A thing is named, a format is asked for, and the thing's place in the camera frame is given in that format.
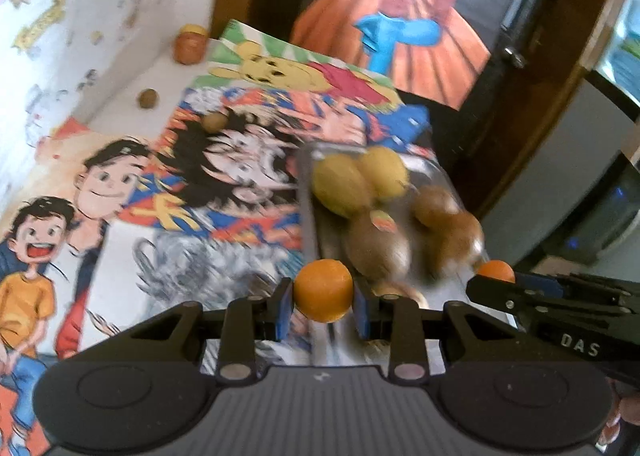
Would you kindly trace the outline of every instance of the anime poster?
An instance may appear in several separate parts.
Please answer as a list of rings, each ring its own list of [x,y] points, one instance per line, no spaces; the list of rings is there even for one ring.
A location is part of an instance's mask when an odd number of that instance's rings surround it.
[[[489,58],[456,0],[314,0],[290,41],[460,109]]]
[[[308,90],[350,98],[374,112],[393,111],[402,102],[393,83],[376,74],[288,42],[232,20],[213,49],[209,73],[193,87],[263,87]]]
[[[138,183],[148,146],[69,121],[2,215],[0,430],[11,456],[46,448],[31,397],[46,367],[78,351],[104,235]]]
[[[41,139],[79,105],[85,115],[98,109],[155,60],[175,31],[171,10],[172,0],[0,0],[0,211]],[[121,55],[130,45],[141,51]]]
[[[282,277],[295,277],[302,266],[302,253],[282,246],[230,243],[116,222],[86,302],[80,348],[187,300],[210,310],[247,295],[271,295]],[[215,370],[218,345],[209,341],[204,372]],[[295,315],[284,342],[258,342],[256,353],[259,367],[308,364],[306,319]]]
[[[200,115],[220,111],[207,134]],[[130,223],[248,245],[300,249],[295,156],[307,141],[413,145],[429,129],[423,106],[370,112],[327,94],[276,89],[188,89],[158,142],[139,188],[119,218]]]

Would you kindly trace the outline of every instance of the poster of woman in orange dress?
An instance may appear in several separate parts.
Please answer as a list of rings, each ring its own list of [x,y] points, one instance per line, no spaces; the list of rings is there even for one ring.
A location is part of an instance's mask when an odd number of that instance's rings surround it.
[[[455,1],[314,0],[297,18],[291,42],[460,109],[490,53]]]

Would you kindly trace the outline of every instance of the fruit label sticker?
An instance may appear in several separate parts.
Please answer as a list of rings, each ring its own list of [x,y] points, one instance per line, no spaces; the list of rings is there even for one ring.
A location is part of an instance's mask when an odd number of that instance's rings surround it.
[[[380,230],[380,232],[396,233],[398,231],[396,222],[386,212],[371,211],[369,217],[371,218],[373,226]]]

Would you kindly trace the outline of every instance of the orange dress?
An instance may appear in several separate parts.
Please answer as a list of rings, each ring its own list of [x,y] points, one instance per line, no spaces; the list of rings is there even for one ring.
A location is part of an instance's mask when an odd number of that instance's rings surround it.
[[[406,20],[432,19],[441,28],[433,46],[396,44],[387,74],[396,88],[459,109],[489,51],[452,8],[455,0],[314,0],[302,12],[290,41],[302,48],[367,68],[369,55],[354,24],[382,13]]]

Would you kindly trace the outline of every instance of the kiwi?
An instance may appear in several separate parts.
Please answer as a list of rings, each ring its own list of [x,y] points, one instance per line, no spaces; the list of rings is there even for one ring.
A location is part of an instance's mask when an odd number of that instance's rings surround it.
[[[431,263],[436,277],[451,277],[461,268],[470,267],[482,255],[484,233],[473,214],[447,215],[440,223],[439,232]]]
[[[313,193],[332,213],[351,217],[373,204],[373,191],[355,160],[341,153],[330,154],[314,165]]]
[[[357,214],[349,223],[344,243],[353,267],[371,281],[393,281],[409,271],[409,240],[383,211]]]
[[[415,218],[430,229],[438,229],[443,217],[459,211],[456,198],[440,185],[423,185],[414,199]]]
[[[200,119],[202,127],[208,134],[215,134],[225,128],[229,117],[220,111],[210,112]]]
[[[153,109],[158,105],[158,92],[153,89],[145,89],[138,94],[138,105],[142,109]]]
[[[402,196],[409,186],[409,172],[394,150],[370,147],[358,158],[358,167],[381,201]]]

